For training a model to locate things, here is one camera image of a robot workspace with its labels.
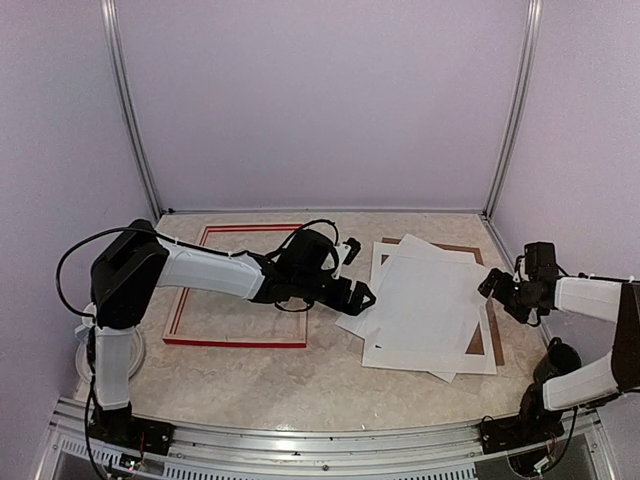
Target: marble table surface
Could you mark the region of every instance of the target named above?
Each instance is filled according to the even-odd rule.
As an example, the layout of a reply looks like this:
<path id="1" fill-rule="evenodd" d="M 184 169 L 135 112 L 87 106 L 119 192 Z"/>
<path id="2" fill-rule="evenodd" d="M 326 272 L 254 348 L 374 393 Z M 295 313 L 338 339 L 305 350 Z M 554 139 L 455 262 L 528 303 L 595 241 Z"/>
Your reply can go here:
<path id="1" fill-rule="evenodd" d="M 411 233 L 434 243 L 479 247 L 485 265 L 504 265 L 477 215 L 424 213 L 258 213 L 164 216 L 158 230 L 196 241 L 205 224 L 334 220 L 362 251 L 343 275 L 367 281 L 373 242 Z M 498 375 L 457 375 L 364 368 L 363 341 L 335 325 L 339 314 L 309 312 L 306 349 L 166 345 L 162 333 L 177 289 L 157 289 L 140 325 L 147 354 L 132 380 L 134 413 L 201 424 L 300 431 L 393 429 L 479 420 L 517 412 L 544 355 L 539 332 L 495 305 L 505 365 Z M 86 385 L 78 396 L 86 396 Z"/>

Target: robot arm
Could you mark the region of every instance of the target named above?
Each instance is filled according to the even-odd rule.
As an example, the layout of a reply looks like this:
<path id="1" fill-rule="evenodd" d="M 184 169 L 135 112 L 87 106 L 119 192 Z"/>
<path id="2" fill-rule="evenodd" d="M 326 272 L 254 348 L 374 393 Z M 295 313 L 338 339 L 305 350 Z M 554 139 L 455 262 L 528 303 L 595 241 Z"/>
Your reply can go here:
<path id="1" fill-rule="evenodd" d="M 292 297 L 303 299 L 307 309 L 320 302 L 348 315 L 372 306 L 376 298 L 366 284 L 355 282 L 352 288 L 353 282 L 340 276 L 342 266 L 349 265 L 360 251 L 360 244 L 350 238 L 336 245 L 305 227 L 265 255 L 226 254 L 171 241 L 146 220 L 136 220 L 124 229 L 91 267 L 95 328 L 87 351 L 95 366 L 92 436 L 130 447 L 152 434 L 153 429 L 131 415 L 128 364 L 135 326 L 156 287 L 225 293 L 274 304 L 281 310 Z M 157 453 L 168 448 L 166 440 L 157 443 Z"/>
<path id="2" fill-rule="evenodd" d="M 513 276 L 493 269 L 478 290 L 485 297 L 493 296 L 507 313 L 523 324 L 530 324 L 531 313 L 535 311 L 538 322 L 530 325 L 537 326 L 540 317 L 551 310 L 588 315 L 616 324 L 613 348 L 603 358 L 581 368 L 579 357 L 567 361 L 571 366 L 564 375 L 557 371 L 534 375 L 537 379 L 534 378 L 524 393 L 518 415 L 481 422 L 479 429 L 485 453 L 559 437 L 564 433 L 563 412 L 604 405 L 640 385 L 640 284 L 583 274 L 570 277 L 557 265 L 554 245 L 538 242 L 525 246 L 524 255 L 516 260 Z M 549 362 L 552 350 L 550 345 Z M 543 458 L 547 454 L 540 455 L 539 465 L 548 463 L 549 458 Z"/>
<path id="3" fill-rule="evenodd" d="M 493 269 L 480 285 L 517 321 L 526 323 L 531 311 L 578 313 L 617 324 L 616 339 L 606 356 L 542 385 L 544 408 L 564 411 L 575 406 L 610 400 L 640 385 L 640 285 L 632 282 L 560 276 L 552 243 L 525 246 L 524 262 L 516 262 L 514 276 Z M 622 340 L 625 332 L 627 341 Z"/>

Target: purple wall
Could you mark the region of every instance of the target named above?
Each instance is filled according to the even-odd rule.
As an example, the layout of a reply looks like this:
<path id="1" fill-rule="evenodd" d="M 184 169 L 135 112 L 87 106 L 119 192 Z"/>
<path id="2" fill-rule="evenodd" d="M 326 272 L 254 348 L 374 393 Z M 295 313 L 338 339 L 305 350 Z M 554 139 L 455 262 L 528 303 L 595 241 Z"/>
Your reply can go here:
<path id="1" fill-rule="evenodd" d="M 483 207 L 526 0 L 118 7 L 167 207 Z"/>
<path id="2" fill-rule="evenodd" d="M 76 379 L 78 320 L 55 294 L 59 256 L 148 216 L 101 22 L 95 1 L 0 3 L 2 478 L 26 478 L 58 395 Z M 88 301 L 89 258 L 66 269 L 76 305 Z"/>
<path id="3" fill-rule="evenodd" d="M 640 276 L 640 5 L 545 2 L 527 107 L 495 222 L 512 255 L 551 240 L 569 272 Z M 614 327 L 556 316 L 586 360 Z M 624 479 L 640 468 L 640 395 L 601 410 Z"/>

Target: stack of paper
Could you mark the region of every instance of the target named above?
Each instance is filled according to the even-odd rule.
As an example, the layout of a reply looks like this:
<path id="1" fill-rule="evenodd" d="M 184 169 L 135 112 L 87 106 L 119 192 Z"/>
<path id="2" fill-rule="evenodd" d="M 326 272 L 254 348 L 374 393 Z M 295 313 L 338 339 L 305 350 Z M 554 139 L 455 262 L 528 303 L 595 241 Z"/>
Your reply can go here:
<path id="1" fill-rule="evenodd" d="M 337 325 L 365 340 L 366 367 L 427 371 L 448 382 L 456 373 L 496 374 L 486 300 L 477 291 L 487 273 L 473 254 L 412 235 L 399 245 L 376 243 L 370 281 L 376 305 Z M 478 325 L 484 354 L 466 354 Z"/>

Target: black cable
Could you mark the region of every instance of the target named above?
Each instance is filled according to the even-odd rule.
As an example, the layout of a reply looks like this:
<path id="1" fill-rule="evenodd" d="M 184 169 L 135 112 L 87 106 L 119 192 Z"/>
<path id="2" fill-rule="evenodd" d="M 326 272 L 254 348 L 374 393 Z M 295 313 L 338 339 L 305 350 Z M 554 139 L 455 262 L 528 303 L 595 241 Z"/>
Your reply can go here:
<path id="1" fill-rule="evenodd" d="M 93 467 L 93 471 L 96 472 L 96 475 L 101 480 L 108 480 L 102 472 L 98 468 L 95 459 L 93 458 L 93 452 L 91 451 L 91 442 L 89 440 L 89 410 L 91 408 L 91 400 L 95 395 L 94 389 L 96 385 L 96 376 L 94 373 L 93 365 L 89 362 L 89 368 L 91 369 L 91 382 L 89 383 L 89 394 L 87 395 L 87 403 L 84 407 L 84 441 L 87 446 L 87 455 L 89 456 L 89 461 L 91 462 L 91 466 Z"/>
<path id="2" fill-rule="evenodd" d="M 309 310 L 311 310 L 313 308 L 314 304 L 315 304 L 315 302 L 311 302 L 311 303 L 307 303 L 307 306 L 304 307 L 304 308 L 299 308 L 298 310 L 289 310 L 287 308 L 284 308 L 279 303 L 274 303 L 274 305 L 276 306 L 276 308 L 278 310 L 280 310 L 281 312 L 287 312 L 287 313 L 304 313 L 304 312 L 308 312 Z"/>
<path id="3" fill-rule="evenodd" d="M 242 251 L 236 252 L 236 253 L 220 252 L 218 250 L 213 250 L 213 249 L 210 249 L 210 248 L 207 248 L 207 247 L 203 247 L 201 245 L 194 245 L 194 244 L 191 244 L 191 243 L 182 242 L 182 241 L 177 240 L 175 238 L 171 238 L 168 235 L 165 235 L 163 233 L 156 232 L 155 230 L 146 230 L 144 228 L 139 228 L 139 227 L 117 227 L 117 228 L 110 228 L 108 230 L 103 230 L 102 232 L 99 232 L 99 233 L 96 233 L 94 235 L 91 235 L 90 237 L 87 237 L 84 240 L 81 240 L 78 243 L 76 243 L 69 250 L 64 252 L 62 257 L 60 257 L 60 260 L 58 261 L 58 266 L 56 267 L 56 290 L 58 292 L 58 297 L 60 297 L 60 301 L 67 308 L 67 310 L 69 310 L 71 313 L 74 313 L 75 315 L 78 315 L 80 317 L 95 318 L 95 316 L 93 314 L 82 312 L 82 311 L 74 308 L 67 301 L 67 298 L 64 296 L 64 293 L 62 293 L 62 287 L 60 285 L 60 276 L 61 276 L 61 273 L 62 273 L 62 267 L 64 266 L 64 262 L 67 260 L 67 258 L 73 252 L 78 250 L 80 247 L 83 247 L 87 243 L 91 243 L 91 242 L 93 242 L 93 241 L 95 241 L 95 240 L 97 240 L 99 238 L 105 237 L 107 235 L 112 235 L 114 233 L 124 233 L 124 232 L 146 233 L 146 234 L 149 234 L 149 235 L 154 235 L 156 238 L 164 240 L 165 242 L 174 243 L 174 244 L 179 245 L 181 247 L 192 248 L 194 250 L 199 250 L 201 252 L 211 253 L 211 254 L 214 254 L 214 255 L 220 255 L 220 256 L 223 256 L 223 257 L 238 257 L 238 256 L 244 255 L 245 253 L 248 252 L 248 250 L 242 250 Z"/>
<path id="4" fill-rule="evenodd" d="M 287 235 L 287 238 L 284 239 L 284 242 L 282 242 L 280 244 L 280 246 L 278 248 L 276 248 L 275 250 L 273 250 L 272 252 L 269 252 L 265 255 L 265 257 L 272 259 L 277 257 L 278 255 L 280 255 L 282 253 L 282 251 L 284 250 L 284 247 L 287 246 L 287 244 L 289 243 L 289 241 L 300 231 L 300 230 L 304 230 L 305 228 L 310 227 L 311 225 L 317 225 L 318 223 L 326 223 L 327 225 L 330 225 L 333 228 L 333 231 L 336 234 L 336 239 L 334 242 L 335 246 L 338 246 L 338 243 L 340 243 L 340 233 L 338 232 L 338 227 L 336 226 L 335 222 L 328 220 L 326 218 L 318 218 L 316 220 L 311 220 L 310 222 L 305 223 L 304 225 L 300 225 L 298 228 L 296 228 L 293 232 L 291 232 L 289 235 Z"/>
<path id="5" fill-rule="evenodd" d="M 540 317 L 540 314 L 536 310 L 536 323 L 527 322 L 527 325 L 529 325 L 530 327 L 536 328 L 536 327 L 539 327 L 541 323 L 542 323 L 542 317 Z"/>
<path id="6" fill-rule="evenodd" d="M 567 437 L 567 441 L 564 444 L 564 448 L 562 449 L 562 453 L 556 459 L 556 461 L 553 462 L 553 465 L 551 465 L 549 468 L 547 468 L 546 470 L 543 470 L 541 472 L 543 475 L 546 474 L 546 473 L 549 473 L 551 470 L 556 468 L 558 466 L 558 464 L 560 463 L 560 461 L 564 458 L 564 454 L 567 453 L 567 450 L 569 449 L 569 443 L 571 442 L 571 438 L 573 438 L 573 430 L 576 428 L 576 419 L 577 418 L 578 418 L 578 407 L 573 407 L 573 420 L 571 420 L 571 429 L 569 430 L 569 436 Z"/>

